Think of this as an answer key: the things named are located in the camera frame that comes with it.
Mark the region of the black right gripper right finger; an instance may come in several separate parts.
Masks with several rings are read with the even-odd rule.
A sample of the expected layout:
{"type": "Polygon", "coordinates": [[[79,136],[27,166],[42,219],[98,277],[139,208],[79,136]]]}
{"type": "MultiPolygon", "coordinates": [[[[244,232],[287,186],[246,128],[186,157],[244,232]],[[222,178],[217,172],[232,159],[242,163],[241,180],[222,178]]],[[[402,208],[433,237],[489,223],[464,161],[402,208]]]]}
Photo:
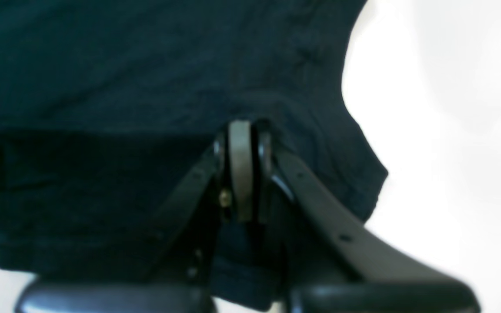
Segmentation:
{"type": "Polygon", "coordinates": [[[273,230],[286,313],[479,313],[471,288],[370,233],[272,125],[253,125],[253,216],[273,230]]]}

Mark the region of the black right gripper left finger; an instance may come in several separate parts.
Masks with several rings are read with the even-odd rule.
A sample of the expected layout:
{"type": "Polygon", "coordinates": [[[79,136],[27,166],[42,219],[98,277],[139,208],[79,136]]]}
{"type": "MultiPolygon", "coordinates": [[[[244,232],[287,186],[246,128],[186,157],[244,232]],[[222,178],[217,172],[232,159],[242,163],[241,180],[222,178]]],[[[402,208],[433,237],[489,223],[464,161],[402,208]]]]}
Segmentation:
{"type": "Polygon", "coordinates": [[[165,246],[141,283],[52,280],[30,283],[18,313],[215,313],[207,282],[220,216],[253,217],[252,124],[235,120],[167,198],[165,246]]]}

